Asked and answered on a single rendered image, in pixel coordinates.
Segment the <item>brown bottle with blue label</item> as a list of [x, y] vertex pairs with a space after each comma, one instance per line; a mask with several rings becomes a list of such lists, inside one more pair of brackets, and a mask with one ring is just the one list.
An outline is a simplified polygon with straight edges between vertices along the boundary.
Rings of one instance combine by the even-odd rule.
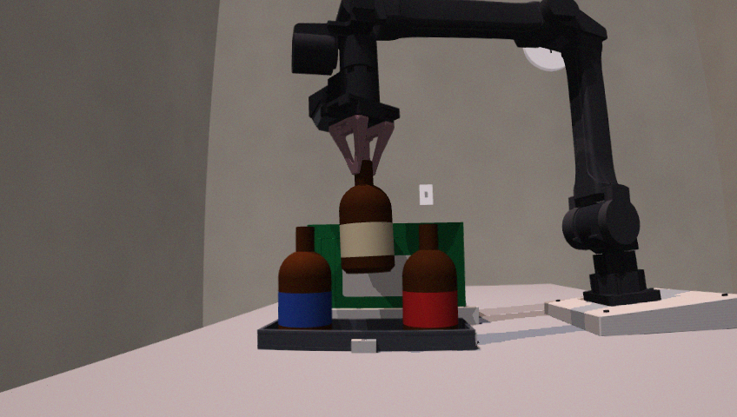
[[315, 227], [295, 227], [295, 252], [279, 269], [278, 329], [332, 330], [332, 274]]

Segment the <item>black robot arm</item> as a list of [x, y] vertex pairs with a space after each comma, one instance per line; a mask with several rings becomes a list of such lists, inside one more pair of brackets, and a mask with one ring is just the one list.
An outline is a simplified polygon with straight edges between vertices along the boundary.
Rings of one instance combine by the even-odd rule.
[[340, 57], [340, 72], [309, 96], [309, 117], [319, 130], [329, 132], [336, 119], [321, 117], [321, 106], [344, 95], [342, 70], [361, 65], [378, 71], [376, 41], [406, 37], [511, 39], [518, 48], [561, 52], [575, 159], [574, 196], [568, 198], [562, 232], [571, 247], [600, 254], [593, 255], [595, 274], [589, 275], [591, 292], [583, 292], [584, 301], [661, 301], [661, 291], [647, 288], [644, 269], [629, 251], [639, 249], [640, 219], [629, 187], [618, 184], [614, 172], [601, 67], [607, 30], [575, 0], [341, 0], [335, 21], [297, 23], [293, 31], [292, 73], [331, 76]]

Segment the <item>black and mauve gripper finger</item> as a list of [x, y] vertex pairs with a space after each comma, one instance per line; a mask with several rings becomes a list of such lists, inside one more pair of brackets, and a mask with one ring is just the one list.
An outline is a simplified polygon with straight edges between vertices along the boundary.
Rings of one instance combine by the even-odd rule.
[[[367, 116], [354, 115], [329, 126], [329, 133], [342, 152], [352, 175], [359, 174], [361, 170], [368, 123], [369, 118]], [[355, 132], [355, 160], [346, 140], [346, 136], [352, 134], [353, 131]]]
[[392, 122], [387, 122], [387, 121], [381, 122], [379, 124], [376, 124], [375, 126], [367, 128], [366, 140], [365, 140], [363, 157], [362, 157], [363, 160], [370, 160], [369, 144], [371, 141], [373, 141], [373, 138], [378, 137], [376, 145], [375, 145], [375, 152], [374, 152], [373, 160], [372, 160], [373, 175], [375, 175], [379, 161], [382, 156], [382, 152], [385, 149], [388, 143], [388, 140], [391, 137], [394, 129], [395, 129], [395, 125]]

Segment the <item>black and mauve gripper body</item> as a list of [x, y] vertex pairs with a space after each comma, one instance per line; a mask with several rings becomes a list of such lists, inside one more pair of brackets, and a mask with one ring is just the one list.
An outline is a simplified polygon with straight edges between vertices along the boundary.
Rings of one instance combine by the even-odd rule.
[[[400, 118], [400, 109], [380, 103], [379, 76], [376, 69], [354, 66], [355, 71], [343, 70], [344, 95], [321, 106], [321, 117], [337, 118], [329, 126], [354, 115], [368, 117], [368, 128], [381, 122]], [[346, 108], [346, 111], [345, 111]]]

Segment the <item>brown bottle with cream label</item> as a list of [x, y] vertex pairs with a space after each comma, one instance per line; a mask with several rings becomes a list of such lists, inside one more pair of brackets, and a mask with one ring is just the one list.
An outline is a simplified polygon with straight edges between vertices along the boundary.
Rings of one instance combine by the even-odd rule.
[[341, 264], [346, 274], [390, 272], [395, 266], [392, 207], [374, 185], [373, 165], [362, 160], [355, 186], [339, 205]]

